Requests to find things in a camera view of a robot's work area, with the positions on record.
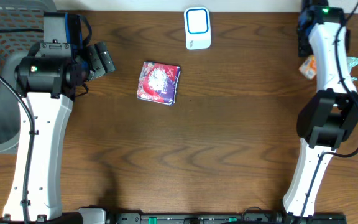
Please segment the small orange tissue pack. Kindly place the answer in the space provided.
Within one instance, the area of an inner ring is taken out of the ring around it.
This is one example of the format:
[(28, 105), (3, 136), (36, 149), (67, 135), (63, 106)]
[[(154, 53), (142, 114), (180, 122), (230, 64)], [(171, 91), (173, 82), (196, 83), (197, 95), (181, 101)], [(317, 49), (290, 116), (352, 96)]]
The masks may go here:
[(308, 58), (299, 67), (299, 71), (309, 80), (312, 80), (317, 75), (316, 60), (314, 55), (308, 56)]

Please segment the mint green snack packet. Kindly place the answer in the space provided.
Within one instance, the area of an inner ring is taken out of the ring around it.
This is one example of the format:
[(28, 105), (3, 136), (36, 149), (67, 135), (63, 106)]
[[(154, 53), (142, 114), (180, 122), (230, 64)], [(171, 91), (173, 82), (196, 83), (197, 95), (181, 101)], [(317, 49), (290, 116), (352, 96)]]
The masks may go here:
[(356, 57), (347, 57), (347, 68), (348, 68), (348, 72), (349, 72), (349, 75), (351, 76), (351, 80), (354, 82), (354, 81), (357, 81), (357, 77), (353, 77), (351, 75), (351, 70), (356, 67), (358, 65), (358, 58)]

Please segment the purple red snack bag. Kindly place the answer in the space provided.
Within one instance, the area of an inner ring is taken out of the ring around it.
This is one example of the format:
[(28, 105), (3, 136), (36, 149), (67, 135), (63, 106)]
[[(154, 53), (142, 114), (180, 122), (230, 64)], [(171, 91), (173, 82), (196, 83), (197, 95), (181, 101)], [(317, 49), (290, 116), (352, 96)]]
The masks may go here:
[(154, 62), (144, 62), (139, 76), (137, 98), (173, 105), (181, 68)]

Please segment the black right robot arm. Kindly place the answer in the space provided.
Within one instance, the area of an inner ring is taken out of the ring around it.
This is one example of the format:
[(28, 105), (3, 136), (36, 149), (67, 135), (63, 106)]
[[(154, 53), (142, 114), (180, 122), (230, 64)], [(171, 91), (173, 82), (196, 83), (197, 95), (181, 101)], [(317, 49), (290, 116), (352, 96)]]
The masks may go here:
[[(316, 93), (296, 124), (300, 155), (282, 203), (287, 223), (344, 223), (345, 218), (316, 218), (315, 201), (327, 166), (358, 123), (358, 92), (347, 67), (351, 16), (327, 1), (303, 1), (298, 18), (298, 55), (313, 56)], [(355, 151), (346, 154), (350, 158)]]

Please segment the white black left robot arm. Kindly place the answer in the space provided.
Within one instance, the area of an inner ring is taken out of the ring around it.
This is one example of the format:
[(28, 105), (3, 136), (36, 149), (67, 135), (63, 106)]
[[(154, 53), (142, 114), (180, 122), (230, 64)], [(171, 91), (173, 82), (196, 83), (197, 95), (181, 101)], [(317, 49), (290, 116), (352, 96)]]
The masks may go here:
[(83, 37), (84, 16), (46, 12), (43, 24), (43, 40), (28, 52), (12, 54), (0, 74), (20, 107), (16, 168), (0, 223), (114, 223), (114, 215), (102, 207), (64, 212), (60, 191), (76, 88), (115, 71), (114, 62), (105, 43)]

